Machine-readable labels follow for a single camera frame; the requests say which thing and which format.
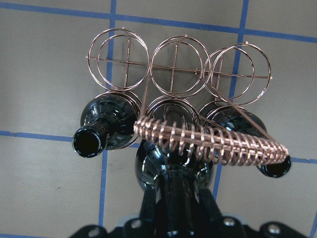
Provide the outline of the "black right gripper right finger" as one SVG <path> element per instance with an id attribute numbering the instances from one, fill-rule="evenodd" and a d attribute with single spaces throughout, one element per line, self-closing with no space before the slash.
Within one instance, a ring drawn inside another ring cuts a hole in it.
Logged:
<path id="1" fill-rule="evenodd" d="M 216 221 L 222 218 L 222 213 L 208 188 L 199 189 L 198 198 L 203 214 L 209 221 Z"/>

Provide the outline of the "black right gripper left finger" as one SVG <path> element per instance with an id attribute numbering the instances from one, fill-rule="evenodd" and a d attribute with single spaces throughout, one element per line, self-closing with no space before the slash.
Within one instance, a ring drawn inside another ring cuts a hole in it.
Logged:
<path id="1" fill-rule="evenodd" d="M 156 209 L 157 191 L 155 189 L 146 189 L 140 210 L 140 219 L 147 222 L 154 222 Z"/>

